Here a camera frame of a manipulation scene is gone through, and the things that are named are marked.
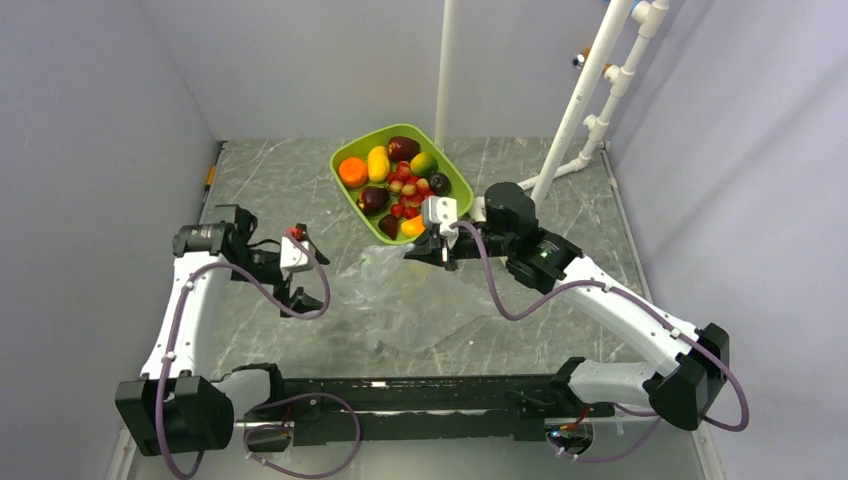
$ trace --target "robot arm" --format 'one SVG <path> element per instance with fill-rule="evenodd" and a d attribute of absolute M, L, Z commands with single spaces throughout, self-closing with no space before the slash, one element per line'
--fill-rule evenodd
<path fill-rule="evenodd" d="M 310 269 L 304 251 L 319 264 L 329 263 L 310 241 L 306 226 L 290 229 L 294 240 L 283 237 L 279 252 L 258 248 L 278 243 L 274 240 L 248 243 L 256 226 L 256 217 L 247 210 L 219 205 L 209 211 L 206 223 L 185 226 L 174 237 L 174 281 L 159 336 L 139 379 L 120 383 L 115 394 L 118 411 L 144 455 L 163 453 L 160 434 L 167 439 L 170 453 L 223 448 L 232 437 L 235 420 L 257 405 L 283 398 L 282 374 L 274 364 L 247 365 L 221 382 L 207 380 L 212 373 L 209 336 L 227 283 L 248 281 L 240 272 L 270 285 L 274 299 L 292 313 L 324 306 L 302 287 L 291 292 L 294 272 Z M 182 298 L 186 288 L 190 293 Z M 181 301 L 182 314 L 177 321 L 175 313 Z M 170 359 L 170 368 L 165 378 L 160 378 L 165 357 Z M 162 387 L 162 400 L 157 401 L 157 389 Z M 161 428 L 154 416 L 158 408 L 162 409 Z"/>
<path fill-rule="evenodd" d="M 559 401 L 650 406 L 669 423 L 695 430 L 726 378 L 681 335 L 728 365 L 727 333 L 714 324 L 698 329 L 638 297 L 580 248 L 539 227 L 533 201 L 513 183 L 499 183 L 486 191 L 485 213 L 486 221 L 473 227 L 486 256 L 506 257 L 507 270 L 528 288 L 543 294 L 563 290 L 564 300 L 614 332 L 646 360 L 602 364 L 572 358 L 552 381 L 561 396 Z M 422 214 L 430 228 L 416 239 L 406 258 L 452 270 L 458 259 L 481 257 L 474 235 L 453 227 L 454 200 L 430 197 Z M 510 319 L 522 318 L 501 313 Z M 658 323 L 654 315 L 670 328 Z"/>

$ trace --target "clear plastic bag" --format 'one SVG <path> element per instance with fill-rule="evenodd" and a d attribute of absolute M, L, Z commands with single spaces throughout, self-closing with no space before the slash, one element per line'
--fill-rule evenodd
<path fill-rule="evenodd" d="M 478 317 L 497 314 L 487 292 L 443 268 L 404 260 L 411 248 L 366 247 L 331 281 L 334 308 L 371 316 L 374 342 L 412 352 L 436 345 Z"/>

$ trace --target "white pipe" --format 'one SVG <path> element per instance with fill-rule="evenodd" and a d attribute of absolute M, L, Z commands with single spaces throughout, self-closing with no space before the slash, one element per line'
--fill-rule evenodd
<path fill-rule="evenodd" d="M 554 178 L 565 175 L 566 173 L 582 170 L 589 164 L 589 160 L 592 158 L 592 152 L 595 151 L 598 143 L 603 140 L 607 127 L 609 127 L 610 119 L 618 106 L 618 101 L 627 93 L 630 82 L 633 80 L 633 74 L 636 72 L 636 67 L 642 60 L 648 43 L 656 34 L 657 29 L 659 29 L 667 11 L 668 0 L 656 0 L 653 3 L 643 1 L 633 10 L 633 18 L 642 24 L 639 28 L 639 36 L 636 37 L 636 42 L 633 44 L 633 48 L 630 49 L 630 54 L 627 56 L 624 66 L 621 68 L 611 66 L 604 74 L 612 83 L 610 95 L 607 98 L 606 104 L 604 104 L 604 109 L 597 118 L 593 115 L 586 117 L 584 124 L 589 127 L 589 139 L 576 158 L 557 168 Z M 541 176 L 540 174 L 537 177 L 524 180 L 523 182 L 519 182 L 518 185 L 527 190 L 537 185 Z"/>
<path fill-rule="evenodd" d="M 444 150 L 445 126 L 448 121 L 448 99 L 450 97 L 450 74 L 453 63 L 453 36 L 456 31 L 456 4 L 459 0 L 445 0 L 442 18 L 442 51 L 439 56 L 439 89 L 436 93 L 436 145 Z"/>
<path fill-rule="evenodd" d="M 533 193 L 530 194 L 530 198 L 536 202 L 537 209 L 548 194 L 548 189 L 550 189 L 551 182 L 554 180 L 562 156 L 571 143 L 571 138 L 577 130 L 583 112 L 586 111 L 586 104 L 595 91 L 595 86 L 598 84 L 610 52 L 612 52 L 612 48 L 615 46 L 619 34 L 621 34 L 621 29 L 624 27 L 624 22 L 627 21 L 630 14 L 631 6 L 630 0 L 612 0 L 607 8 L 607 13 L 601 21 L 595 41 L 592 42 L 589 58 L 586 59 L 586 65 L 580 73 L 580 78 L 577 79 L 574 93 L 571 94 L 568 107 L 565 109 L 562 121 L 551 143 L 551 149 L 548 150 L 548 156 L 545 158 L 545 164 L 539 173 L 539 182 L 536 183 Z"/>

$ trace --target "white wall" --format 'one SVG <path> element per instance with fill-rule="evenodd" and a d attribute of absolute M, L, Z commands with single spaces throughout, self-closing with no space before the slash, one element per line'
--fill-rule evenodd
<path fill-rule="evenodd" d="M 216 145 L 135 2 L 0 11 L 0 476 L 102 478 Z"/>
<path fill-rule="evenodd" d="M 218 138 L 432 134 L 443 2 L 142 0 Z M 451 136 L 553 136 L 601 0 L 460 0 Z M 613 60 L 623 62 L 633 22 Z M 646 55 L 650 63 L 653 50 Z M 599 85 L 588 113 L 609 88 Z"/>
<path fill-rule="evenodd" d="M 612 139 L 655 300 L 731 333 L 731 479 L 848 467 L 846 25 L 841 0 L 687 2 Z"/>

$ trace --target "green basket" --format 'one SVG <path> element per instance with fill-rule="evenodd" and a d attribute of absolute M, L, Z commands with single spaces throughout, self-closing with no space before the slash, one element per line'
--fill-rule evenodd
<path fill-rule="evenodd" d="M 451 182 L 451 192 L 448 197 L 456 199 L 458 216 L 465 215 L 471 210 L 471 204 L 474 202 L 474 193 L 471 191 L 471 186 L 468 185 L 468 182 L 465 181 L 465 178 L 459 173 L 456 167 L 448 160 L 448 157 L 436 147 L 436 144 L 433 143 L 430 138 L 424 134 L 418 127 L 414 125 L 409 125 L 407 123 L 399 123 L 397 125 L 391 125 L 385 128 L 381 128 L 375 132 L 371 132 L 368 135 L 357 138 L 356 140 L 348 143 L 342 148 L 336 150 L 336 153 L 333 154 L 330 159 L 330 170 L 333 171 L 333 176 L 336 178 L 336 182 L 339 184 L 339 188 L 342 189 L 348 201 L 350 202 L 351 208 L 353 208 L 357 214 L 359 214 L 359 218 L 368 225 L 368 228 L 374 232 L 374 235 L 377 236 L 384 243 L 388 243 L 390 245 L 402 245 L 404 243 L 409 243 L 414 238 L 409 238 L 403 234 L 403 232 L 398 232 L 398 238 L 396 240 L 392 240 L 387 237 L 385 233 L 381 232 L 379 228 L 377 228 L 377 223 L 380 221 L 383 216 L 388 214 L 388 209 L 386 209 L 385 213 L 380 215 L 376 215 L 372 218 L 368 218 L 364 213 L 356 206 L 356 198 L 359 195 L 359 191 L 367 186 L 385 186 L 386 183 L 373 183 L 369 181 L 365 185 L 360 188 L 356 188 L 353 190 L 348 190 L 347 187 L 342 183 L 342 179 L 339 178 L 338 168 L 339 164 L 341 164 L 348 157 L 359 157 L 361 159 L 365 159 L 368 157 L 368 152 L 371 151 L 372 148 L 378 145 L 388 145 L 389 140 L 392 137 L 408 137 L 415 141 L 417 141 L 421 145 L 421 151 L 427 152 L 436 159 L 436 162 L 439 165 L 438 171 L 445 174 Z"/>

